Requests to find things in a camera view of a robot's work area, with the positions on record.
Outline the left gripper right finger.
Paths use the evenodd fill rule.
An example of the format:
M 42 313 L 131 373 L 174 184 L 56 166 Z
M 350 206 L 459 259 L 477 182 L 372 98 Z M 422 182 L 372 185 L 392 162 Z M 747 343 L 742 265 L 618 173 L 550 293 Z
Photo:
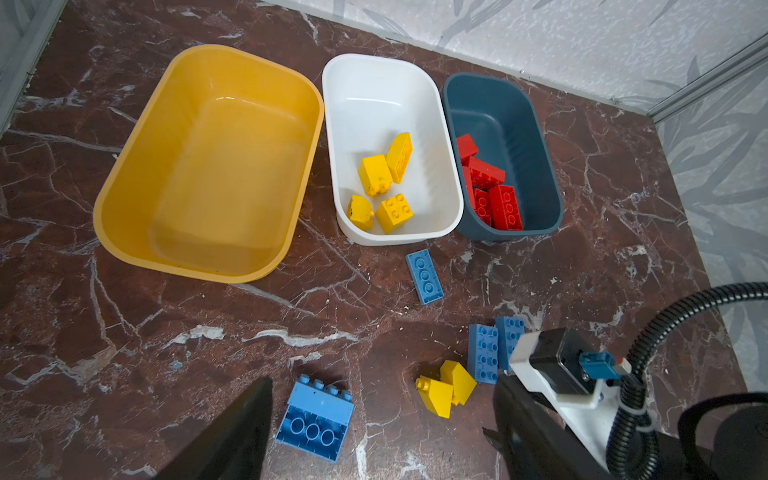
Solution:
M 515 376 L 502 375 L 493 394 L 496 428 L 483 430 L 513 479 L 609 479 L 572 433 L 560 427 Z

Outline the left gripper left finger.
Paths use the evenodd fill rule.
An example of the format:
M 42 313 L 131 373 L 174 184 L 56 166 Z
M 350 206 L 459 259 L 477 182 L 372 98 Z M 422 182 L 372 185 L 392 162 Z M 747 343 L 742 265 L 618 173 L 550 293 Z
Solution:
M 158 479 L 258 479 L 272 418 L 273 381 L 255 380 L 157 475 Z

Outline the blue lego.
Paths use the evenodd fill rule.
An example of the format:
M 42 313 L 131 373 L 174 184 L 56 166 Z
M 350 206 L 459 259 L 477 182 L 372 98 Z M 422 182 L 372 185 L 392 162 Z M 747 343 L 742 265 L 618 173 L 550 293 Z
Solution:
M 427 249 L 408 254 L 406 262 L 422 305 L 430 304 L 444 297 L 437 272 Z
M 336 463 L 353 410 L 349 391 L 301 374 L 287 401 L 275 441 Z
M 467 369 L 476 382 L 495 385 L 499 371 L 499 334 L 495 327 L 469 326 Z
M 525 334 L 525 323 L 517 317 L 497 317 L 495 324 L 498 330 L 499 368 L 511 372 L 510 358 L 519 339 Z

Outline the yellow sloped lego pair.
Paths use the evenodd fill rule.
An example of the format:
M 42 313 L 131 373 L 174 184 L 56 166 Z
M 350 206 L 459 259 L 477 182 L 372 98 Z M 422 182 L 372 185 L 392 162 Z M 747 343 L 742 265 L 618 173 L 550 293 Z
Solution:
M 451 408 L 465 405 L 477 382 L 462 364 L 446 360 L 440 367 L 439 379 L 420 376 L 415 386 L 428 411 L 449 419 Z

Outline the red lego cluster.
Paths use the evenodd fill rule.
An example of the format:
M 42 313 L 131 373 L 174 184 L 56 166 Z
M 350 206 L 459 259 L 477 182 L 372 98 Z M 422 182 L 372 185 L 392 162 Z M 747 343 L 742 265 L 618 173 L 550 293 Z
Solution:
M 470 135 L 456 140 L 470 206 L 489 227 L 502 231 L 523 229 L 515 189 L 505 185 L 506 173 L 477 157 L 479 149 Z

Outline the yellow long lego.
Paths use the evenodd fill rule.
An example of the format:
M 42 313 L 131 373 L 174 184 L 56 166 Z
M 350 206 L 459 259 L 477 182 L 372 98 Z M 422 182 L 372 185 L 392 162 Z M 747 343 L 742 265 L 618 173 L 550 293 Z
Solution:
M 385 156 L 387 167 L 395 183 L 400 184 L 403 181 L 412 152 L 410 133 L 404 132 L 397 135 Z

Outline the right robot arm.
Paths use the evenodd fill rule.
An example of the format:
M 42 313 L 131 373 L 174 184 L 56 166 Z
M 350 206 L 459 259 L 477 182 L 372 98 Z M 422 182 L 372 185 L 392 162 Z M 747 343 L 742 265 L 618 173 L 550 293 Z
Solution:
M 698 424 L 714 410 L 737 410 L 722 421 L 710 449 L 697 445 Z M 767 394 L 749 392 L 710 398 L 679 418 L 677 440 L 659 436 L 658 479 L 765 479 Z

